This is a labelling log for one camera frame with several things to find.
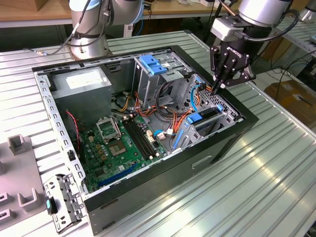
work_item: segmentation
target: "aluminum table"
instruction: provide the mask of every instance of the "aluminum table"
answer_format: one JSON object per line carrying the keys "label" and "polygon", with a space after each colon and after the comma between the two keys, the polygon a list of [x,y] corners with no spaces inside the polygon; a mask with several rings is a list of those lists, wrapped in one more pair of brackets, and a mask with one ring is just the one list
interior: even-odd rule
{"label": "aluminum table", "polygon": [[[173,44],[210,71],[209,48],[183,31],[109,40],[114,54]],[[46,57],[28,51],[0,53],[0,142],[13,134],[31,136],[43,182],[68,172],[31,67],[72,60],[66,48]],[[260,119],[254,128],[222,160],[99,237],[305,234],[316,220],[316,135],[252,83],[230,92]],[[57,234],[44,211],[0,236]],[[61,236],[92,236],[87,217]]]}

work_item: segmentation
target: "connector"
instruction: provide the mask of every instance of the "connector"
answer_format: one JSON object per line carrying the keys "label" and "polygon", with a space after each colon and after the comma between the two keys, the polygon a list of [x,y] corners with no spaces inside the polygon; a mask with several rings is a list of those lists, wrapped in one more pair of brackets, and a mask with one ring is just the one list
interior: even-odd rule
{"label": "connector", "polygon": [[206,89],[206,83],[205,82],[198,82],[197,83],[199,85],[199,90],[205,90]]}
{"label": "connector", "polygon": [[166,139],[166,136],[164,135],[163,132],[161,132],[161,133],[157,134],[157,138],[158,138],[159,140],[163,140],[163,139]]}

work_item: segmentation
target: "metal bracket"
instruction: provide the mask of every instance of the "metal bracket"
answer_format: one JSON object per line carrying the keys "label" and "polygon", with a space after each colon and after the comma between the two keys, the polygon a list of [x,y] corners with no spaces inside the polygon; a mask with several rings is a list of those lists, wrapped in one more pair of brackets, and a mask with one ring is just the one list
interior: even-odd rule
{"label": "metal bracket", "polygon": [[0,206],[8,204],[12,200],[13,198],[8,193],[0,194]]}
{"label": "metal bracket", "polygon": [[8,145],[14,156],[27,151],[27,146],[21,134],[8,137]]}
{"label": "metal bracket", "polygon": [[52,215],[57,233],[62,233],[81,221],[85,214],[79,190],[72,174],[58,174],[44,183],[47,197],[53,198],[57,213]]}
{"label": "metal bracket", "polygon": [[4,222],[11,221],[14,219],[16,214],[11,211],[10,209],[4,210],[0,212],[0,224],[3,224]]}
{"label": "metal bracket", "polygon": [[38,194],[35,188],[32,188],[31,200],[29,200],[26,197],[23,197],[21,194],[17,194],[17,196],[18,196],[19,206],[23,208],[25,212],[32,211],[35,208],[40,207],[43,203],[43,197],[41,197],[41,195]]}

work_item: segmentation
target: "blue plastic bracket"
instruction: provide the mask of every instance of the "blue plastic bracket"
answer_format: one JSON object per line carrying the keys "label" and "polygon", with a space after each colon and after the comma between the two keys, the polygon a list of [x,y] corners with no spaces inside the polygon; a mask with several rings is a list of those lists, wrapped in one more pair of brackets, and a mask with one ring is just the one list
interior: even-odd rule
{"label": "blue plastic bracket", "polygon": [[158,75],[167,72],[167,68],[164,68],[159,60],[152,55],[143,55],[139,57],[144,66],[151,72],[152,75]]}

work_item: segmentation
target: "blue tab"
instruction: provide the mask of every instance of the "blue tab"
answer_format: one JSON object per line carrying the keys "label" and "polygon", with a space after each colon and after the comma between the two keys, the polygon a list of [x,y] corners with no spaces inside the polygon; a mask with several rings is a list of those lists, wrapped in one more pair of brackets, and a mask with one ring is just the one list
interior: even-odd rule
{"label": "blue tab", "polygon": [[177,140],[176,142],[173,144],[173,149],[176,149],[179,141],[180,141],[180,138],[182,137],[182,134],[183,134],[183,130],[181,129],[180,133],[179,133],[179,136],[177,137]]}
{"label": "blue tab", "polygon": [[167,68],[164,68],[159,60],[152,55],[143,55],[139,57],[144,66],[151,72],[152,75],[158,75],[167,72]]}
{"label": "blue tab", "polygon": [[157,75],[157,74],[162,74],[162,73],[167,72],[167,68],[164,68],[163,66],[159,64],[159,66],[149,68],[149,71],[153,75]]}
{"label": "blue tab", "polygon": [[50,208],[50,201],[49,201],[49,199],[46,201],[46,206],[47,206],[47,209]]}
{"label": "blue tab", "polygon": [[194,114],[191,114],[191,115],[188,116],[187,121],[190,124],[192,124],[192,123],[197,122],[197,121],[199,121],[201,119],[202,119],[201,115],[199,115],[198,113],[194,113]]}
{"label": "blue tab", "polygon": [[139,57],[140,61],[146,66],[152,67],[156,66],[158,60],[154,58],[152,55],[143,55]]}
{"label": "blue tab", "polygon": [[194,123],[194,121],[193,121],[190,117],[187,118],[187,121],[188,121],[190,124]]}
{"label": "blue tab", "polygon": [[220,112],[222,112],[223,111],[223,106],[221,106],[221,105],[217,105],[217,109],[220,111]]}

